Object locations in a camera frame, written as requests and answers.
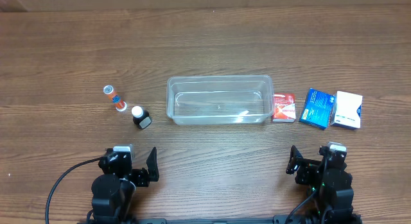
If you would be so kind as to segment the red medicine box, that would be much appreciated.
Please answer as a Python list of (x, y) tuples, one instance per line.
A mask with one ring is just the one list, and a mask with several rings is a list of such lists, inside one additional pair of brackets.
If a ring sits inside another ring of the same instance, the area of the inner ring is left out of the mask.
[(296, 119), (295, 95), (292, 93), (274, 94), (273, 122), (291, 123)]

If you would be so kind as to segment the blue medicine box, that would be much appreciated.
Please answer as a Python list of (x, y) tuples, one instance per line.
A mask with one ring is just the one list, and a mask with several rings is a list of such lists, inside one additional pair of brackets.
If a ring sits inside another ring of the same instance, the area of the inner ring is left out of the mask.
[(333, 95), (310, 88), (299, 121), (325, 130), (329, 125), (334, 101)]

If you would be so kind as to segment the white medicine box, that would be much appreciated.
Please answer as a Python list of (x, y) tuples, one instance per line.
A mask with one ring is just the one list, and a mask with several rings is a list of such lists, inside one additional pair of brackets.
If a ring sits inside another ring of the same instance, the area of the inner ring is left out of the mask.
[(331, 113), (330, 125), (350, 130), (361, 127), (363, 96), (350, 92), (337, 91)]

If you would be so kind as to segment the clear plastic container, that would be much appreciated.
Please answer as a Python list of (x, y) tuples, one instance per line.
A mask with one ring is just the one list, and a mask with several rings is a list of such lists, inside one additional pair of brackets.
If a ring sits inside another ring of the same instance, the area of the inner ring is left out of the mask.
[(178, 125), (258, 124), (274, 113), (268, 75), (174, 76), (166, 92), (167, 116)]

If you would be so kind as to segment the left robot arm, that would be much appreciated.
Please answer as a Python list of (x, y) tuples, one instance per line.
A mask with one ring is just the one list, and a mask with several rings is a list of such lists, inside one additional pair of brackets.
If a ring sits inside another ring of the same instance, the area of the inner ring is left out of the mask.
[(137, 223), (137, 218), (129, 213), (131, 201), (138, 187), (148, 187), (159, 180), (157, 148), (152, 148), (147, 160), (147, 168), (134, 169), (133, 146), (108, 148), (98, 162), (103, 174), (91, 186), (91, 223), (121, 224)]

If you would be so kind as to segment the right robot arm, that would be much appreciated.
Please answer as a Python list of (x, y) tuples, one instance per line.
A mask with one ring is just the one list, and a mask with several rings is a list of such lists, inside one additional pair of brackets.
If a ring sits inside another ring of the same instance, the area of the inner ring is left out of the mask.
[(308, 197), (285, 218), (285, 223), (361, 223), (353, 212), (353, 177), (345, 171), (347, 148), (337, 142), (319, 147), (321, 160), (306, 159), (296, 146), (290, 149), (286, 174), (308, 186)]

